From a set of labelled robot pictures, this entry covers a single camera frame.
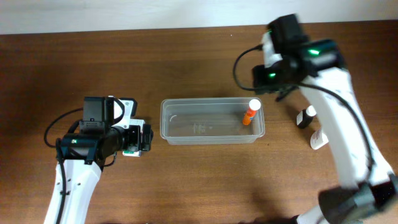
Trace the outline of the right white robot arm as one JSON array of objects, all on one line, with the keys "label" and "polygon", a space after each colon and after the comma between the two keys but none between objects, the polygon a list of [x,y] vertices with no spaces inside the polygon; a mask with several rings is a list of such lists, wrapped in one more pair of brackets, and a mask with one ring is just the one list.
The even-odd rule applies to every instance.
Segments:
[{"label": "right white robot arm", "polygon": [[378,149],[356,101],[351,76],[332,40],[277,40],[265,34],[257,49],[253,91],[299,89],[315,108],[339,177],[318,204],[289,223],[361,223],[397,203],[397,176]]}]

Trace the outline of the small black white-capped bottle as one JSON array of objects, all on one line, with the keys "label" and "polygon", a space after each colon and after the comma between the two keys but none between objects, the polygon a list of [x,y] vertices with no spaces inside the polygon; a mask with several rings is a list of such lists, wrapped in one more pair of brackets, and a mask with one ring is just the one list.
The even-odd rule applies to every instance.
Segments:
[{"label": "small black white-capped bottle", "polygon": [[306,128],[316,117],[317,112],[313,105],[310,105],[308,108],[302,110],[296,117],[296,125],[300,129]]}]

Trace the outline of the orange glue stick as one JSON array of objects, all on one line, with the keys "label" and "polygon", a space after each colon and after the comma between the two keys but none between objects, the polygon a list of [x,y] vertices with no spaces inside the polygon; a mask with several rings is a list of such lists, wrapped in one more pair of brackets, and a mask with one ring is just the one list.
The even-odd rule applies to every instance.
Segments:
[{"label": "orange glue stick", "polygon": [[248,126],[255,117],[257,111],[261,108],[261,102],[257,99],[252,99],[249,102],[248,109],[246,110],[243,117],[243,125]]}]

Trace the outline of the clear plastic container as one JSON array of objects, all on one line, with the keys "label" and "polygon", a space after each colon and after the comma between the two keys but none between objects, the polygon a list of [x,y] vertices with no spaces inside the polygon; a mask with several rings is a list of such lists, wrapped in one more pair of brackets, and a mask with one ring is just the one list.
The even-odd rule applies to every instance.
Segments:
[{"label": "clear plastic container", "polygon": [[166,99],[160,106],[160,136],[171,145],[250,144],[265,134],[261,108],[248,126],[243,117],[257,97]]}]

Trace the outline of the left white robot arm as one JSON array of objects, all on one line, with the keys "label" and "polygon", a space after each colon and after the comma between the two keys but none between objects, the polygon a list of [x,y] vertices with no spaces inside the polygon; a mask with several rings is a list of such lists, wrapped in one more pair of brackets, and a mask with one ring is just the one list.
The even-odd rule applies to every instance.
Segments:
[{"label": "left white robot arm", "polygon": [[113,126],[104,133],[76,133],[76,121],[63,138],[57,139],[56,176],[45,223],[84,223],[94,189],[103,169],[113,165],[118,152],[139,157],[151,149],[151,125]]}]

